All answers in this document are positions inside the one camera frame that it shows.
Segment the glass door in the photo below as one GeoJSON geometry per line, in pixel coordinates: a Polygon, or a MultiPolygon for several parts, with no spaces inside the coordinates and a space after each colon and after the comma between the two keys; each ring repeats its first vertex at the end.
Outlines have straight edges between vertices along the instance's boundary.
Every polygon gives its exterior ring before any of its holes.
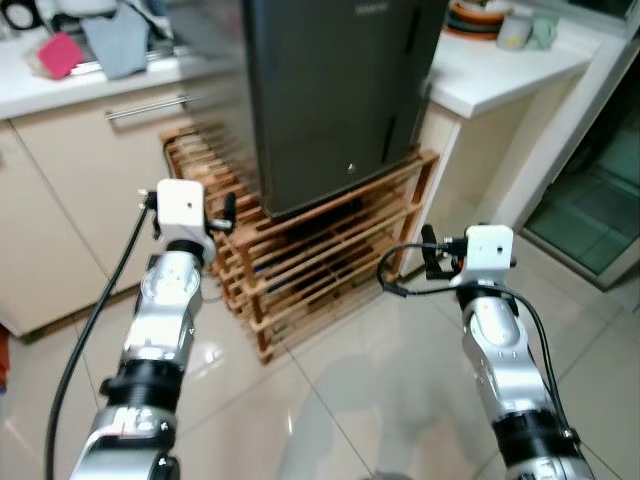
{"type": "Polygon", "coordinates": [[[602,288],[640,260],[640,56],[523,234],[602,288]]]}

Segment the white cabinet door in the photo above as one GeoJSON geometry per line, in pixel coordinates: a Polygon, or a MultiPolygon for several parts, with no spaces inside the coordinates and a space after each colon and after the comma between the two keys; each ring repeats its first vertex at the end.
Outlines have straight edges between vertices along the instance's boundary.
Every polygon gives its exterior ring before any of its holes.
{"type": "Polygon", "coordinates": [[[0,323],[22,335],[93,303],[106,278],[7,122],[0,122],[0,323]]]}
{"type": "MultiPolygon", "coordinates": [[[[181,95],[162,86],[21,117],[18,134],[44,172],[107,275],[115,269],[140,210],[139,188],[169,176],[159,133],[187,126],[181,95]],[[162,108],[147,110],[145,107],[162,108]],[[146,110],[139,113],[132,110],[146,110]],[[108,114],[127,113],[108,120],[108,114]]],[[[138,283],[156,251],[151,219],[118,289],[138,283]]]]}

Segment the beige tile floor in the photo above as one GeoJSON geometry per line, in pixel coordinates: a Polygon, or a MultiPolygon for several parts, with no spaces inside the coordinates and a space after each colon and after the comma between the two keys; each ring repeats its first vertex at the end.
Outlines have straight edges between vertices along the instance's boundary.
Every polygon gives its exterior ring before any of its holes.
{"type": "MultiPolygon", "coordinates": [[[[545,322],[565,409],[597,478],[638,480],[640,316],[522,240],[515,254],[510,285],[545,322]]],[[[205,297],[218,295],[211,279],[204,287],[205,297]]],[[[268,367],[224,305],[205,303],[178,411],[182,478],[503,478],[452,299],[376,295],[362,303],[334,313],[333,325],[268,367]]],[[[59,479],[68,478],[104,404],[97,390],[115,372],[132,308],[127,299],[105,310],[75,373],[59,479]]],[[[0,397],[0,480],[43,477],[50,402],[83,322],[32,345],[12,342],[9,390],[0,397]]]]}

